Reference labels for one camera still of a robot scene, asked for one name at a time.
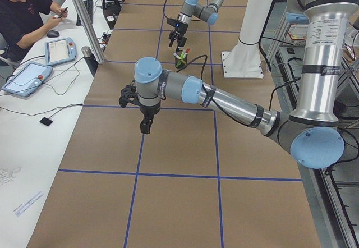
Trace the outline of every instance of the man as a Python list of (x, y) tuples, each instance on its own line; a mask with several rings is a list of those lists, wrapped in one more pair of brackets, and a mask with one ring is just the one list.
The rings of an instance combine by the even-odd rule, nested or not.
[(0, 0), (0, 33), (8, 43), (5, 57), (14, 62), (22, 60), (35, 42), (62, 21), (50, 17), (44, 24), (40, 12), (60, 15), (64, 10), (52, 0)]

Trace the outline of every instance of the computer mouse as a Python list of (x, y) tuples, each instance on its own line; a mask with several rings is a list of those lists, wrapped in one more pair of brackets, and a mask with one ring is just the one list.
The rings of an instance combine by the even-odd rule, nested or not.
[(58, 36), (60, 36), (60, 33), (56, 30), (50, 30), (47, 32), (46, 36), (48, 38), (57, 38)]

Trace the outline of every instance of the table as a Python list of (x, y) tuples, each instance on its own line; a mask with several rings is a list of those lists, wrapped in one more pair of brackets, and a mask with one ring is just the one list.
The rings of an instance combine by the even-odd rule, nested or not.
[[(76, 26), (76, 11), (72, 1), (66, 0), (62, 7), (68, 7), (68, 18), (54, 30), (60, 32), (60, 38), (70, 37), (74, 40), (77, 58), (72, 63), (54, 67), (50, 77), (61, 75), (48, 81), (48, 84), (62, 93), (78, 75), (76, 81), (61, 96), (46, 85), (24, 99), (4, 96), (2, 91), (0, 107), (34, 114), (84, 101), (93, 77), (84, 60), (76, 68), (71, 65), (82, 58), (82, 46), (90, 44), (83, 27)], [(99, 38), (109, 29), (102, 10), (96, 6), (93, 27)], [(44, 37), (36, 42), (24, 60), (44, 55), (44, 43), (55, 39)], [(33, 61), (45, 63), (44, 58)], [(52, 118), (53, 123), (49, 127), (39, 122), (54, 112), (29, 117), (0, 109), (0, 247), (23, 248), (29, 242), (81, 107), (60, 111)]]
[[(140, 58), (175, 70), (163, 2), (123, 4), (28, 247), (320, 247), (297, 164), (270, 139), (171, 98), (142, 135), (139, 109), (119, 107)], [(237, 44), (246, 3), (225, 0), (215, 26), (192, 22), (188, 58), (208, 54), (205, 82), (267, 107), (269, 72), (223, 77), (221, 52)], [(167, 15), (182, 4), (168, 0)], [(198, 77), (201, 62), (182, 73)]]

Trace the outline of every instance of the black cup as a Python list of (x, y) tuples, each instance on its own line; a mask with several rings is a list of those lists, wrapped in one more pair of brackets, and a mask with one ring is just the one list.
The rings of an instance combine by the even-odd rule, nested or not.
[[(176, 54), (180, 57), (182, 51), (176, 52)], [(187, 55), (183, 58), (178, 58), (177, 56), (174, 57), (174, 66), (176, 69), (181, 70), (187, 66)]]

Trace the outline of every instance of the screen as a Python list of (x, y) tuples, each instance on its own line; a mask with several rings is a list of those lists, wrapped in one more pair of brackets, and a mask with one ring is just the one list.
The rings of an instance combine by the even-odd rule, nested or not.
[(33, 81), (37, 79), (39, 75), (42, 75), (46, 69), (48, 68), (31, 63), (19, 72), (19, 74), (7, 84), (6, 88), (11, 89), (14, 92), (27, 90), (31, 87)]
[(68, 52), (66, 39), (58, 40), (56, 42), (50, 42), (48, 46), (49, 46), (50, 63), (69, 58), (70, 55)]

